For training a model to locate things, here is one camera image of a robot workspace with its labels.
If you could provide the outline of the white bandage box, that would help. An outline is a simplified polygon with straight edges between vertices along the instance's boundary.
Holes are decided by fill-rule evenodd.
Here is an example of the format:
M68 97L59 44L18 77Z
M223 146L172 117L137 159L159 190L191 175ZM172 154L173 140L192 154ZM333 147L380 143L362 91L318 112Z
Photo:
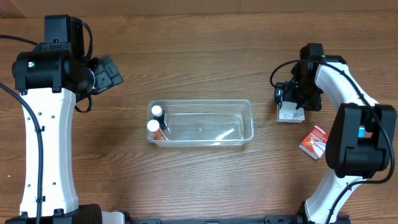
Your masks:
M303 108L296 108L297 104L289 101L283 101L277 105L276 121L279 123L301 123L305 120Z

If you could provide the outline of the black bottle white cap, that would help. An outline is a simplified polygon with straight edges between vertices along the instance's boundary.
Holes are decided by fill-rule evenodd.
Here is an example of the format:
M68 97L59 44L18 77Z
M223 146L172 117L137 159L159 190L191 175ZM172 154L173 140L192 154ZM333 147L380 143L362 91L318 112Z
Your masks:
M154 119L159 122L160 128L165 130L168 126L167 113L159 105L154 105L151 108L151 113L153 114Z

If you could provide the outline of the orange bottle white cap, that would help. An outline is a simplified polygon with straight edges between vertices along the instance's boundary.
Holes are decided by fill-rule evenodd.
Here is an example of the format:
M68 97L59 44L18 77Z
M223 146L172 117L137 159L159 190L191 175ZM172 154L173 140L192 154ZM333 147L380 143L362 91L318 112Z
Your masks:
M147 130L150 131L156 140L167 140L167 137L163 133L162 129L160 128L160 124L157 120L152 119L147 123Z

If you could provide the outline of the blue lozenge box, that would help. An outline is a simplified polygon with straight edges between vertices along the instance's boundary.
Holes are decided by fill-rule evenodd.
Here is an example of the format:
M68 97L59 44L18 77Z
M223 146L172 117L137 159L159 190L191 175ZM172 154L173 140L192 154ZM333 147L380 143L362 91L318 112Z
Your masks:
M365 128L364 128L364 126L360 126L359 127L358 137L359 138L364 138L365 137Z

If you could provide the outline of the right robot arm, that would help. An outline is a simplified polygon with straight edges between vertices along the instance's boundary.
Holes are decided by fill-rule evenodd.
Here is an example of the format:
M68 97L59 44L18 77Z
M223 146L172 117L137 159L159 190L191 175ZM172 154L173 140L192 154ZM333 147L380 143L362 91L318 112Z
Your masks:
M383 184L393 175L392 146L397 112L381 105L355 81L340 55L326 55L322 44L300 49L289 81L273 83L278 122L302 121L304 111L320 111L321 95L336 110L330 132L310 132L303 150L325 156L328 170L311 197L294 215L271 215L265 223L350 223L338 213L352 193L364 184Z

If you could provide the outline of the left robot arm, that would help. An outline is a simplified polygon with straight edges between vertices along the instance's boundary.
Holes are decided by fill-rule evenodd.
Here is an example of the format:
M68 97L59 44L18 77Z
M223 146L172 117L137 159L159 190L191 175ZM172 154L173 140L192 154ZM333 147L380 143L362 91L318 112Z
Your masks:
M77 103L119 85L111 57L84 45L87 23L68 15L46 16L45 39L12 65L23 108L26 169L20 214L11 223L127 223L124 212L80 205L72 172L72 120Z

